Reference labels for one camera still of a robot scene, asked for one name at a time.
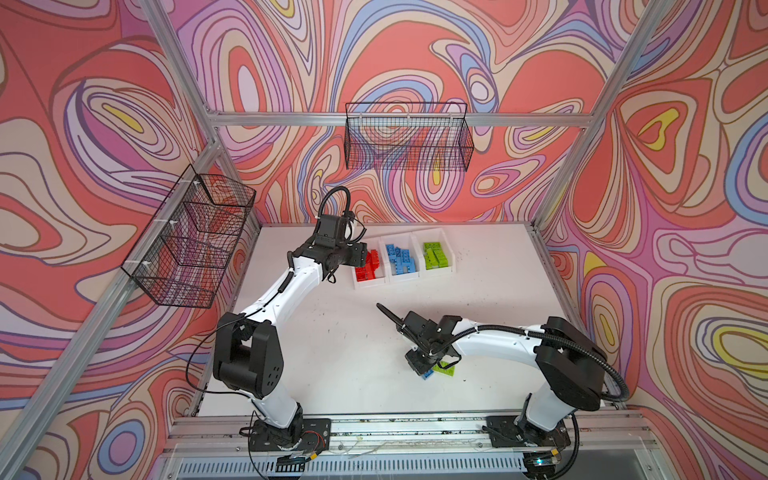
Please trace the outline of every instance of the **red wire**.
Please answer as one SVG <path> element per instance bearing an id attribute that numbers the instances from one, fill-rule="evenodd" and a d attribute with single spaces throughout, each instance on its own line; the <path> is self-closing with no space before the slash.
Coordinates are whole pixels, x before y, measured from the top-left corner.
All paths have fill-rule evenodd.
<path id="1" fill-rule="evenodd" d="M 320 439 L 320 441 L 323 443 L 323 448 L 326 447 L 326 440 L 318 432 L 315 432 L 314 430 L 304 430 L 304 433 L 314 433 L 315 435 L 317 435 L 317 438 Z"/>

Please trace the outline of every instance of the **psychedelic patterned wall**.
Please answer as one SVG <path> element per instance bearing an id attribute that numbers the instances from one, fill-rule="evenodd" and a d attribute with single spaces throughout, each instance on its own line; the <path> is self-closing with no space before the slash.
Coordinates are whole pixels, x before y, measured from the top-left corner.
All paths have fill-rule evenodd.
<path id="1" fill-rule="evenodd" d="M 143 294 L 129 302 L 19 480 L 149 476 L 174 420 L 189 413 L 184 369 L 229 309 L 256 241 L 247 226 L 210 310 L 157 306 Z M 213 341 L 190 361 L 196 384 Z"/>
<path id="2" fill-rule="evenodd" d="M 141 11 L 89 5 L 0 2 L 0 435 L 204 144 Z M 253 234 L 215 308 L 132 298 L 22 478 L 144 478 Z"/>
<path id="3" fill-rule="evenodd" d="M 768 475 L 768 4 L 680 1 L 543 232 L 681 478 Z"/>
<path id="4" fill-rule="evenodd" d="M 243 127 L 229 127 L 234 134 Z M 317 192 L 344 185 L 363 222 L 530 220 L 577 128 L 494 127 L 469 170 L 347 170 L 343 127 L 275 127 L 251 154 L 230 149 L 243 182 L 257 191 L 263 223 L 311 222 Z"/>
<path id="5" fill-rule="evenodd" d="M 169 8 L 215 111 L 344 111 L 460 98 L 590 111 L 643 2 L 195 0 Z"/>
<path id="6" fill-rule="evenodd" d="M 347 101 L 465 101 L 470 111 L 587 112 L 642 2 L 253 2 L 170 18 L 216 111 L 344 111 Z M 344 184 L 367 221 L 530 220 L 576 135 L 475 127 L 466 173 L 348 172 L 342 128 L 222 130 L 262 221 L 312 221 Z"/>

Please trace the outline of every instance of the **mounting plate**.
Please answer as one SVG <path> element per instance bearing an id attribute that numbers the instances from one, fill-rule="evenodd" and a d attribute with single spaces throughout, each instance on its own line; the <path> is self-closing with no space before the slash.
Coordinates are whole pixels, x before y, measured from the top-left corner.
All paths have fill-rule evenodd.
<path id="1" fill-rule="evenodd" d="M 301 431 L 305 432 L 301 435 L 301 442 L 299 442 L 296 448 L 290 450 L 320 453 L 328 449 L 331 436 L 331 419 L 304 419 Z M 317 432 L 318 435 L 323 437 L 323 441 L 321 442 L 317 435 L 307 433 L 307 431 Z M 277 444 L 270 441 L 267 430 L 251 435 L 248 438 L 248 449 L 251 452 L 279 452 L 283 450 Z"/>
<path id="2" fill-rule="evenodd" d="M 525 447 L 531 446 L 531 439 L 526 439 L 525 435 L 522 435 L 520 429 L 515 425 L 515 419 L 517 415 L 513 416 L 489 416 L 485 417 L 485 424 L 496 432 L 501 433 L 504 437 L 496 435 L 494 432 L 488 431 L 488 436 L 491 438 L 491 446 L 494 448 L 501 447 Z M 571 444 L 571 437 L 568 436 L 568 430 L 565 428 L 565 423 L 561 420 L 558 422 L 558 426 L 554 428 L 549 434 L 543 435 L 535 440 L 535 443 L 540 447 L 557 447 L 563 449 Z"/>

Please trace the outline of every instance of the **red lego brick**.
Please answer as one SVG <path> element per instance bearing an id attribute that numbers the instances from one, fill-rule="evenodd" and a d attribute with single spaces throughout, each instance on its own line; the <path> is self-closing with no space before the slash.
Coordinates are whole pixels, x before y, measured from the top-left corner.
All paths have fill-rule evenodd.
<path id="1" fill-rule="evenodd" d="M 377 250 L 371 250 L 370 252 L 368 252 L 368 255 L 370 256 L 370 262 L 371 262 L 371 267 L 372 267 L 373 271 L 378 270 L 379 269 L 379 265 L 381 265 L 381 263 L 379 261 L 379 252 Z"/>

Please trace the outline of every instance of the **green lego brick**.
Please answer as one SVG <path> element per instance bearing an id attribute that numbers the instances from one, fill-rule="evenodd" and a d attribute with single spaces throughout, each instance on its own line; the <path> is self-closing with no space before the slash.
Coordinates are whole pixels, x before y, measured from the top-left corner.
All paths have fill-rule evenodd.
<path id="1" fill-rule="evenodd" d="M 424 261 L 427 264 L 427 270 L 439 268 L 440 266 L 440 262 L 438 261 L 435 252 L 433 252 L 431 248 L 426 249 L 424 252 Z"/>
<path id="2" fill-rule="evenodd" d="M 437 263 L 440 268 L 446 268 L 448 266 L 448 257 L 445 256 L 442 250 L 436 251 L 435 256 L 437 257 Z"/>
<path id="3" fill-rule="evenodd" d="M 456 370 L 456 366 L 452 366 L 449 369 L 444 369 L 442 368 L 444 365 L 447 366 L 448 362 L 438 362 L 437 365 L 432 367 L 432 371 L 437 373 L 444 373 L 447 376 L 453 376 L 453 373 Z"/>

